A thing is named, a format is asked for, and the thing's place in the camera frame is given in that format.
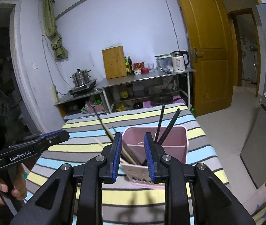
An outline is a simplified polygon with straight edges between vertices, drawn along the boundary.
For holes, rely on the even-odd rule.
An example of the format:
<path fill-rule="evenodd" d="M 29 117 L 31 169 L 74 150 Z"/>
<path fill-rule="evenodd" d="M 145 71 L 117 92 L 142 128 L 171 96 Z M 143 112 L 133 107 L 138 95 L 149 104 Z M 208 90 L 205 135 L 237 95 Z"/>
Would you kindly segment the person's left hand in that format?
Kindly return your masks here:
<path fill-rule="evenodd" d="M 27 196 L 26 181 L 24 179 L 25 170 L 23 165 L 18 165 L 16 178 L 13 183 L 13 190 L 11 194 L 18 200 L 23 201 Z M 0 178 L 0 191 L 8 192 L 7 184 Z M 0 198 L 0 205 L 5 205 L 4 201 Z"/>

